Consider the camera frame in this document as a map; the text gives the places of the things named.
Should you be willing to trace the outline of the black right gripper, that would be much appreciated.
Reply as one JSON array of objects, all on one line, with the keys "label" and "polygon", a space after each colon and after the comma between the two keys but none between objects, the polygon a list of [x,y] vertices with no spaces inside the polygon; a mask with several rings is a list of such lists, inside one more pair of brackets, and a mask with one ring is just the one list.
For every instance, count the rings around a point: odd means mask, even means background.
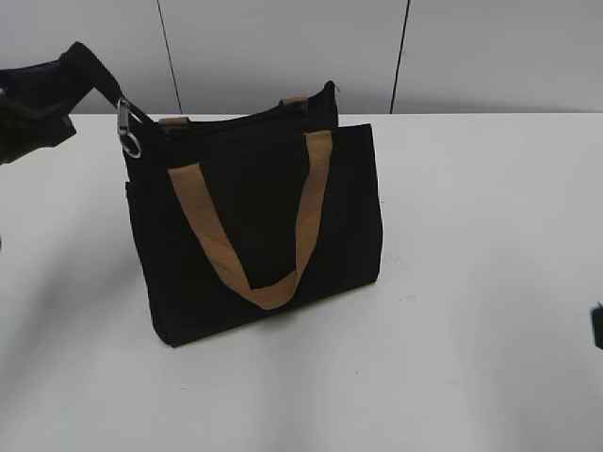
[{"label": "black right gripper", "polygon": [[590,312],[594,344],[603,349],[603,305],[598,303]]}]

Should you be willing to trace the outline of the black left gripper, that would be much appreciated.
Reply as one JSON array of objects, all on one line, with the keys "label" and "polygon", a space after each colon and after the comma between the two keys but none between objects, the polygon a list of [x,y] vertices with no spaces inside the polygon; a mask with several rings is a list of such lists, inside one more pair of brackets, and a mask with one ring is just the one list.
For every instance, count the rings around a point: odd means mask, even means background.
[{"label": "black left gripper", "polygon": [[12,163],[73,137],[70,119],[90,92],[68,67],[67,58],[1,71],[1,163]]}]

